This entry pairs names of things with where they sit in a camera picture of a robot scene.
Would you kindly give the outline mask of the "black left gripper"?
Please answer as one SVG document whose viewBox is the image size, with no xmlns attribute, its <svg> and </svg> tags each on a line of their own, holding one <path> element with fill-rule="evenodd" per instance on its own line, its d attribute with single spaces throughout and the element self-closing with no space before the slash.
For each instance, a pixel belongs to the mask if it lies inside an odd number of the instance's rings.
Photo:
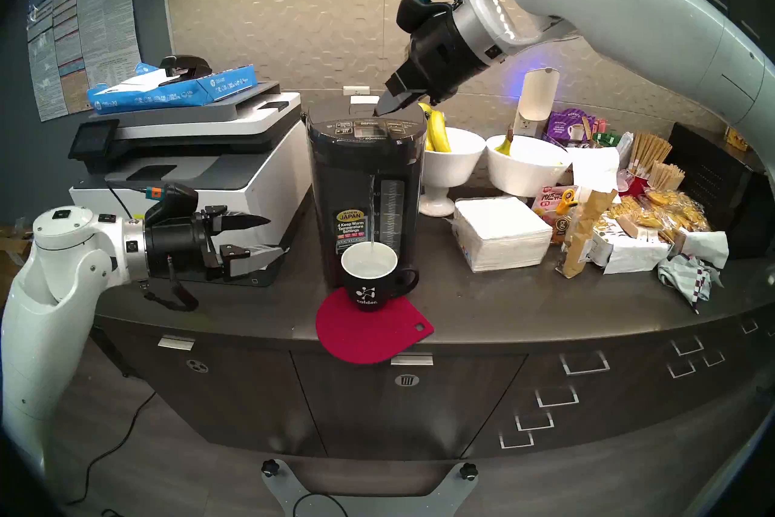
<svg viewBox="0 0 775 517">
<path fill-rule="evenodd" d="M 266 269 L 285 255 L 284 248 L 224 244 L 219 247 L 219 259 L 212 236 L 269 223 L 269 218 L 231 211 L 225 205 L 207 205 L 206 211 L 185 216 L 147 211 L 144 215 L 144 243 L 148 274 L 151 277 L 172 277 L 170 273 L 194 272 L 211 281 L 234 279 Z"/>
</svg>

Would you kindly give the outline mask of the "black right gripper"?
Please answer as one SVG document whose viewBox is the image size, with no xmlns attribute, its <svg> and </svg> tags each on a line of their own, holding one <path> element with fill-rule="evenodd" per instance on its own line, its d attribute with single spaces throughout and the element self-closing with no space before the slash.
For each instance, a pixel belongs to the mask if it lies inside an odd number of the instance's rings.
<svg viewBox="0 0 775 517">
<path fill-rule="evenodd" d="M 408 57 L 385 83 L 374 117 L 400 111 L 423 98 L 437 105 L 455 96 L 459 87 L 487 66 L 469 48 L 451 12 L 427 19 L 413 32 Z"/>
</svg>

